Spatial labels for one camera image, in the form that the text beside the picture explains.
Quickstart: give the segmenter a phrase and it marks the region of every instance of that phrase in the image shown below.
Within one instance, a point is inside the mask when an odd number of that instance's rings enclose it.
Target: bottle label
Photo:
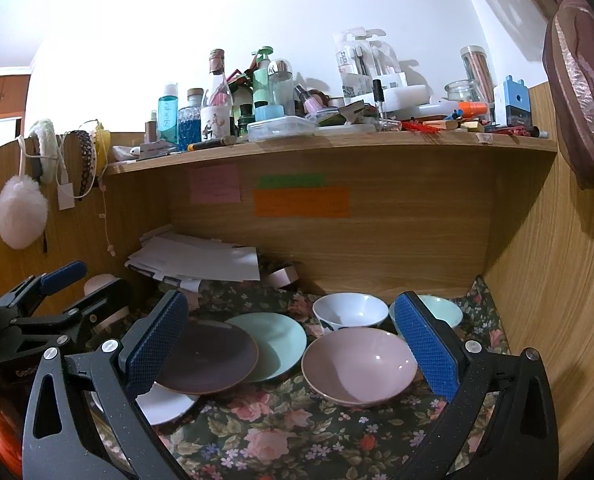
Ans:
[[[231,135],[231,107],[202,108],[202,140],[221,139]]]

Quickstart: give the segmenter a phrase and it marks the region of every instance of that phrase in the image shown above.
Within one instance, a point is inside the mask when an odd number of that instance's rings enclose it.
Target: curtain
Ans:
[[[555,0],[543,63],[561,152],[582,189],[594,187],[594,12],[586,0]]]

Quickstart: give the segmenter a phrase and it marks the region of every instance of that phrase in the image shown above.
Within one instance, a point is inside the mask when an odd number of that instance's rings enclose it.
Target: textured blue pad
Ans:
[[[135,398],[148,392],[166,357],[186,326],[188,302],[181,292],[169,290],[153,311],[138,319],[122,339],[119,366],[125,373],[126,394]]]
[[[42,296],[52,296],[67,286],[78,282],[86,276],[86,264],[79,260],[42,276],[39,282],[39,293]]]
[[[405,294],[395,300],[395,324],[410,346],[433,393],[451,401],[459,388],[456,361]]]

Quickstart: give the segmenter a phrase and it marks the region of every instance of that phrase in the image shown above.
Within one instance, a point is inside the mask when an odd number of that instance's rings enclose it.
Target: stack of paper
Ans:
[[[146,233],[142,248],[128,257],[125,266],[155,280],[197,292],[201,280],[259,281],[257,250],[234,247],[173,232],[165,226]]]

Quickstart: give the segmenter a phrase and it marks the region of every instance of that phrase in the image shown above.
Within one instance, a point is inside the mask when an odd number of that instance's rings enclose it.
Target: orange cap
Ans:
[[[463,112],[465,118],[477,117],[488,113],[488,105],[486,103],[461,102],[459,110]]]

